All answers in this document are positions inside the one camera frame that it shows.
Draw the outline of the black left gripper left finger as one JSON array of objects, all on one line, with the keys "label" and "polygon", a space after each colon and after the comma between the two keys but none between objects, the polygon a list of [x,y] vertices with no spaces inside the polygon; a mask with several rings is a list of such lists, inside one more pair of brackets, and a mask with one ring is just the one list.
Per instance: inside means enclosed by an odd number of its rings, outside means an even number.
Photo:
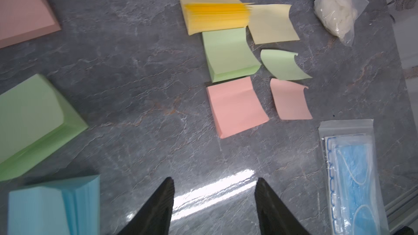
[{"label": "black left gripper left finger", "polygon": [[119,232],[121,235],[167,235],[173,213],[174,180],[167,177]]}]

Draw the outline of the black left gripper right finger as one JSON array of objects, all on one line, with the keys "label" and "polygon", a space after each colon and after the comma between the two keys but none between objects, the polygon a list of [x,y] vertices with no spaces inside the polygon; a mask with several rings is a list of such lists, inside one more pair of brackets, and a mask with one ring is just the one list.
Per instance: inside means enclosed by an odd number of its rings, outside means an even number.
[{"label": "black left gripper right finger", "polygon": [[262,235],[309,235],[264,178],[258,178],[255,202]]}]

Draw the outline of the blue memo pad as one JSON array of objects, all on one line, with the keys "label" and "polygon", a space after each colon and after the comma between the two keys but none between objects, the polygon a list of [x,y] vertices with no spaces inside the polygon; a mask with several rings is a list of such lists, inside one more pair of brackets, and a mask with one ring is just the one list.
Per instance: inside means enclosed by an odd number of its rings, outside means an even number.
[{"label": "blue memo pad", "polygon": [[9,235],[98,235],[98,175],[40,183],[11,191]]}]

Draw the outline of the pink memo pad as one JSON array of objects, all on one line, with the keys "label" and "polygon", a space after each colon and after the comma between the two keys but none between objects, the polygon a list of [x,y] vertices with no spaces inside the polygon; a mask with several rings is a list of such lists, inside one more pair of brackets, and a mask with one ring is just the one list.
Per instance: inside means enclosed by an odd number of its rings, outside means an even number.
[{"label": "pink memo pad", "polygon": [[47,0],[1,0],[1,48],[60,30]]},{"label": "pink memo pad", "polygon": [[207,87],[216,130],[221,139],[269,121],[250,77]]}]

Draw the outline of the torn pink memo page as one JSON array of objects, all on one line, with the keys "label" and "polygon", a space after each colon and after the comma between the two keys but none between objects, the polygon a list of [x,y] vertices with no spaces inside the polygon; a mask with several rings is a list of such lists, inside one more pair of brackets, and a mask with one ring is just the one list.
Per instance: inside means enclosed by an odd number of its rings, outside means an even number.
[{"label": "torn pink memo page", "polygon": [[272,78],[270,87],[276,111],[281,120],[311,120],[304,90],[308,87]]}]

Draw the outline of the torn green memo page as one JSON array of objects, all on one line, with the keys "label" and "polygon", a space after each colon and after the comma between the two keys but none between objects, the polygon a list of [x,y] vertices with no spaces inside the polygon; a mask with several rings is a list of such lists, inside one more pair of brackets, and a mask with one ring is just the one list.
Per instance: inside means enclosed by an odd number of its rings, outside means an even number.
[{"label": "torn green memo page", "polygon": [[312,78],[296,63],[298,53],[282,50],[261,50],[260,57],[267,70],[277,79],[298,81]]}]

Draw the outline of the green memo pad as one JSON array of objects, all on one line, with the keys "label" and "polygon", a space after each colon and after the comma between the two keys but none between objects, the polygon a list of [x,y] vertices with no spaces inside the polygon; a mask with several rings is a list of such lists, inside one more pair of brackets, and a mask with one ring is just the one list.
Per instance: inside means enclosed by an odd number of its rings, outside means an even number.
[{"label": "green memo pad", "polygon": [[87,128],[43,75],[1,94],[1,181],[25,174]]},{"label": "green memo pad", "polygon": [[245,28],[203,32],[202,39],[213,83],[250,76],[261,67],[247,43]]}]

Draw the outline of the torn yellow memo page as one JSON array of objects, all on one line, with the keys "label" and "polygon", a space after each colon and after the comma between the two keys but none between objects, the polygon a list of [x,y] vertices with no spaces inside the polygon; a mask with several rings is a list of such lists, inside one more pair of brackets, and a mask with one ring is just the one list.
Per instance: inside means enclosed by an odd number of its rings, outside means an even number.
[{"label": "torn yellow memo page", "polygon": [[256,45],[300,40],[290,20],[289,4],[251,5],[248,28]]}]

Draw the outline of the yellow memo pad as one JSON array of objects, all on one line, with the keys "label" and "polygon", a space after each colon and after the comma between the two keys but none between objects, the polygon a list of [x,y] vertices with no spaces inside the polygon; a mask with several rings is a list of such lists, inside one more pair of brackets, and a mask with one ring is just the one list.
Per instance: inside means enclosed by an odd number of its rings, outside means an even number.
[{"label": "yellow memo pad", "polygon": [[188,35],[245,28],[250,7],[240,0],[180,0]]}]

